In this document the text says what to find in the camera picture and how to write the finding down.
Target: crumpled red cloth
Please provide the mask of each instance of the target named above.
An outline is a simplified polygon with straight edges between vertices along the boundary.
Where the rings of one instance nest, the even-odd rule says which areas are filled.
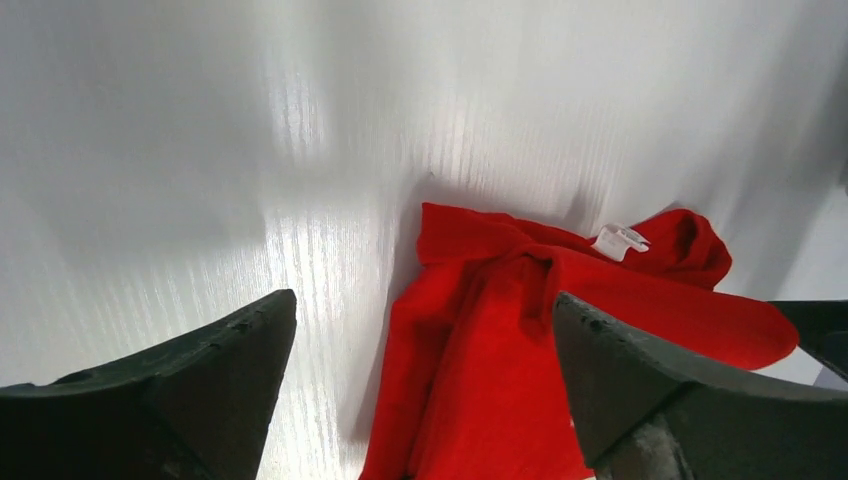
[[[773,306],[712,291],[731,258],[706,218],[678,209],[632,228],[650,249],[615,262],[558,228],[424,204],[424,270],[392,306],[360,479],[591,476],[554,347],[560,291],[739,368],[797,345]]]

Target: red garment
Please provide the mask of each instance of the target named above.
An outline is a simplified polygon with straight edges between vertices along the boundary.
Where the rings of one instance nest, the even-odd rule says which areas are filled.
[[[618,263],[572,233],[424,204],[425,267],[392,306],[361,480],[583,479],[551,325],[568,291],[638,328],[740,368],[788,355],[794,327],[771,305],[715,293],[730,255],[688,210],[634,230]]]

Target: black object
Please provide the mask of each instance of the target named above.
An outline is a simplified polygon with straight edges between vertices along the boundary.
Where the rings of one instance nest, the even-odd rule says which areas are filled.
[[[848,381],[848,301],[771,303],[798,329],[801,348]]]
[[[0,389],[0,478],[256,477],[295,333],[277,291],[51,385]]]
[[[844,480],[848,394],[739,370],[563,293],[554,335],[599,480]]]

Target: care label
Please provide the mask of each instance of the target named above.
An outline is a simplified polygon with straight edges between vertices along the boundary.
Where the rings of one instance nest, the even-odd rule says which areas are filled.
[[[627,253],[628,248],[642,253],[648,251],[648,245],[650,244],[651,242],[646,240],[636,230],[617,223],[610,223],[601,228],[598,238],[592,244],[592,248],[616,262],[620,262],[624,260],[624,255]]]

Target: white surface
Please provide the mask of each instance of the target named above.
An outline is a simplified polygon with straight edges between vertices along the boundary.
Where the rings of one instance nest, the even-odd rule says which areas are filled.
[[[679,202],[728,242],[724,290],[806,295],[799,255],[843,251],[802,252],[846,158],[846,20],[842,0],[0,0],[0,384],[291,287],[260,478],[354,478],[423,199],[584,234]]]

